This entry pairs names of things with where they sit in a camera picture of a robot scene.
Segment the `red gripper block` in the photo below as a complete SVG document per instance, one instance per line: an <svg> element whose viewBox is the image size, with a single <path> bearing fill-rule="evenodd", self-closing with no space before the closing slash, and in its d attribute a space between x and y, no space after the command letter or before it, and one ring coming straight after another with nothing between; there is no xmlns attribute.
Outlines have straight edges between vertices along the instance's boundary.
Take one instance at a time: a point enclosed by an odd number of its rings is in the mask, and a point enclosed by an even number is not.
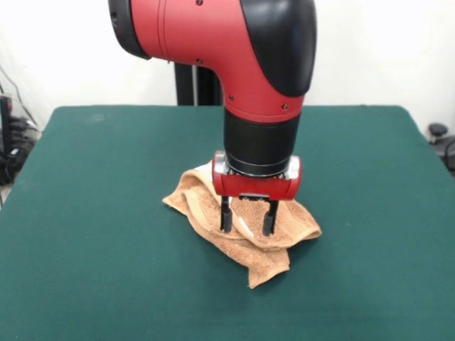
<svg viewBox="0 0 455 341"><path fill-rule="evenodd" d="M299 190L302 174L301 159L292 156L283 173L272 177L253 178L232 170L226 162L224 151L216 151L212 160L212 183L221 197L220 230L232 230L232 210L229 197L253 197L269 199L269 209L264 215L262 233L274 234L277 211L281 200L293 200Z"/></svg>

